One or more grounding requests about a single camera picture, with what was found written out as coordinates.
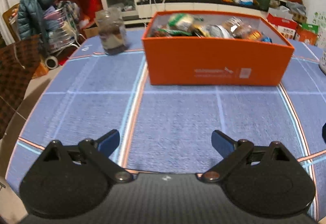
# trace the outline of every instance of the blue tablecloth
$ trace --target blue tablecloth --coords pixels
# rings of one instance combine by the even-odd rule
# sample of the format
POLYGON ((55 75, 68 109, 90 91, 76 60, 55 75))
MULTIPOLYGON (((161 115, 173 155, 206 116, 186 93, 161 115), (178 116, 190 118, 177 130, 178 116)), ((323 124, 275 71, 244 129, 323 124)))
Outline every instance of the blue tablecloth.
MULTIPOLYGON (((222 130, 256 145, 281 141, 297 157, 326 149, 326 76, 322 50, 292 41, 294 57, 278 87, 151 86, 141 35, 128 31, 128 52, 107 56, 88 39, 43 93, 17 141, 6 179, 15 192, 53 139, 72 145, 118 129, 110 157, 134 170, 204 172, 221 160, 211 133, 222 130)), ((317 186, 310 214, 326 216, 326 155, 302 158, 317 186)))

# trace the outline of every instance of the puffer jacket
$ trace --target puffer jacket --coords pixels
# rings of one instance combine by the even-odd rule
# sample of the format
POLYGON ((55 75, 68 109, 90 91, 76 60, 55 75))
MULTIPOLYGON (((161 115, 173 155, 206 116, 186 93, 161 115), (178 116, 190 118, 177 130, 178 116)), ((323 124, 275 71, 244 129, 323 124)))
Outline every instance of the puffer jacket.
POLYGON ((43 13, 53 4, 54 0, 20 0, 17 21, 21 40, 42 34, 44 48, 48 50, 48 34, 43 13))

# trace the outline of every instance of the metal bolt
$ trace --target metal bolt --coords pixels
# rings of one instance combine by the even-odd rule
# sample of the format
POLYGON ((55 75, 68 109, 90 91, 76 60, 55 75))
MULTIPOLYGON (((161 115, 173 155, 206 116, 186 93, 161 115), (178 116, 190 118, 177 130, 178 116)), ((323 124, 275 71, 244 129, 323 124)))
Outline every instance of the metal bolt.
POLYGON ((217 180, 218 178, 220 178, 220 174, 215 171, 208 171, 208 172, 204 173, 203 176, 208 181, 214 181, 214 180, 217 180))
POLYGON ((126 181, 130 178, 130 174, 126 171, 120 171, 115 174, 115 178, 118 181, 126 181))

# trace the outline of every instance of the wheel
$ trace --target wheel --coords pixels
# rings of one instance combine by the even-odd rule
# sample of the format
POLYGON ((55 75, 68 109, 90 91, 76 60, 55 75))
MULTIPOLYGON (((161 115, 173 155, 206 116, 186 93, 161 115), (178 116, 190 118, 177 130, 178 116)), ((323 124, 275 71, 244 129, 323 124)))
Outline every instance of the wheel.
POLYGON ((49 69, 55 69, 59 66, 58 60, 54 56, 49 56, 45 59, 45 65, 49 69))

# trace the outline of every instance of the checkered fabric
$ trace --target checkered fabric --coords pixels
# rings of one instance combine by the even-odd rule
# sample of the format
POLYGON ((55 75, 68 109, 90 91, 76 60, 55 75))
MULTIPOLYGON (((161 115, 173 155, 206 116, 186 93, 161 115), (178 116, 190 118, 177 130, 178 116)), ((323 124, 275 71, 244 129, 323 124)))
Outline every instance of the checkered fabric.
POLYGON ((0 139, 40 64, 39 50, 38 35, 0 49, 0 139))

